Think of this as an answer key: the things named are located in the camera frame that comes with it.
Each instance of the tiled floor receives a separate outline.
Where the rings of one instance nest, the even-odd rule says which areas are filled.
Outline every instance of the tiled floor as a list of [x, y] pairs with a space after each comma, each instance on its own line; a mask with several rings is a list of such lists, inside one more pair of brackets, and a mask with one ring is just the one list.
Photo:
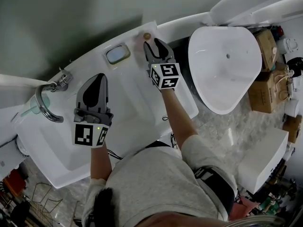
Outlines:
[[[266, 128], [282, 128], [284, 104], [280, 104], [272, 114], [251, 111], [246, 94], [231, 113], [217, 115], [195, 96], [194, 99], [199, 109], [199, 114], [193, 119], [198, 133], [205, 143], [227, 164], [235, 174], [236, 179], [238, 164], [247, 150], [264, 136]], [[30, 175], [25, 194], [32, 197], [35, 184], [38, 182], [47, 183], [48, 181], [30, 158], [25, 161], [25, 164]], [[60, 222], [66, 227], [69, 226], [77, 201], [80, 203], [76, 217], [81, 216], [88, 184], [89, 179], [86, 178], [59, 190], [52, 189], [48, 194], [49, 198], [55, 200], [63, 198], [60, 205], [52, 212], [56, 222]], [[41, 200], [45, 191], [46, 189], [38, 190], [34, 200]]]

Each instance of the white sink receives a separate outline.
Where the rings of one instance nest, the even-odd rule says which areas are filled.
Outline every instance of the white sink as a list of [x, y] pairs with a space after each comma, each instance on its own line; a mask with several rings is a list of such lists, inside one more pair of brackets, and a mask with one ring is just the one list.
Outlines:
[[204, 104], [228, 114], [260, 73], [262, 57], [255, 37], [243, 27], [201, 27], [190, 37], [188, 63]]
[[[147, 61], [143, 52], [143, 33], [149, 32], [161, 39], [155, 22], [128, 31], [81, 56], [65, 69], [73, 80], [64, 92], [47, 92], [49, 110], [64, 117], [63, 123], [54, 123], [41, 113], [21, 113], [15, 128], [33, 161], [52, 185], [60, 188], [89, 176], [90, 149], [72, 145], [71, 125], [76, 107], [76, 94], [92, 76], [104, 73], [108, 79], [108, 107], [114, 114], [107, 134], [107, 147], [117, 155], [143, 148], [171, 131], [164, 102], [159, 90], [152, 85], [146, 72]], [[105, 53], [125, 43], [131, 56], [116, 65], [110, 65]], [[57, 80], [59, 74], [50, 81]], [[176, 95], [191, 118], [198, 114], [196, 104], [182, 79]]]

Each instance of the chrome faucet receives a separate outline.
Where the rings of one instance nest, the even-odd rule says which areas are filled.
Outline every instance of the chrome faucet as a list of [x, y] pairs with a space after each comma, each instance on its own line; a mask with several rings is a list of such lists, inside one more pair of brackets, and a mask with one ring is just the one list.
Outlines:
[[59, 67], [59, 70], [63, 73], [63, 75], [57, 82], [52, 81], [52, 82], [50, 82], [50, 84], [40, 85], [36, 88], [36, 92], [35, 92], [35, 98], [36, 98], [37, 105], [38, 105], [41, 113], [47, 119], [49, 119], [52, 122], [56, 122], [56, 123], [62, 123], [64, 118], [62, 116], [57, 116], [57, 115], [53, 114], [51, 111], [49, 111], [47, 109], [47, 107], [45, 106], [45, 104], [42, 100], [41, 93], [43, 91], [51, 91], [51, 92], [65, 91], [68, 88], [68, 84], [73, 79], [73, 77], [70, 72], [68, 72], [64, 69], [62, 70], [60, 67]]

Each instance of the cardboard box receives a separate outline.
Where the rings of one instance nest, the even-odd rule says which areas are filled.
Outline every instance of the cardboard box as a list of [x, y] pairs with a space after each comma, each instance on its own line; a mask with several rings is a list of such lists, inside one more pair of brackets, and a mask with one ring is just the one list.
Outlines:
[[297, 117], [287, 116], [287, 120], [283, 125], [283, 130], [288, 131], [288, 141], [295, 143], [301, 127], [302, 116], [298, 115]]
[[277, 58], [279, 57], [279, 52], [277, 50], [276, 55], [273, 54], [273, 48], [277, 47], [273, 35], [270, 30], [266, 29], [261, 33], [256, 35], [256, 40], [259, 44], [262, 53], [262, 70], [270, 71]]
[[248, 89], [250, 106], [254, 111], [271, 113], [276, 107], [272, 73], [261, 72]]
[[[274, 78], [274, 83], [277, 83], [283, 76], [288, 72], [288, 65], [276, 62], [276, 68], [271, 71]], [[288, 88], [287, 88], [288, 79], [285, 78], [276, 84], [275, 95], [276, 95], [276, 104], [284, 102], [288, 98]]]

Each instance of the gray wall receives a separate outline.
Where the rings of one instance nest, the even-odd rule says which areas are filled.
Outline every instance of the gray wall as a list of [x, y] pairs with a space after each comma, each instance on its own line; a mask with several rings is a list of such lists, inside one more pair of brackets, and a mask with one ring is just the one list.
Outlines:
[[207, 12], [218, 1], [0, 0], [0, 73], [49, 80], [125, 31]]

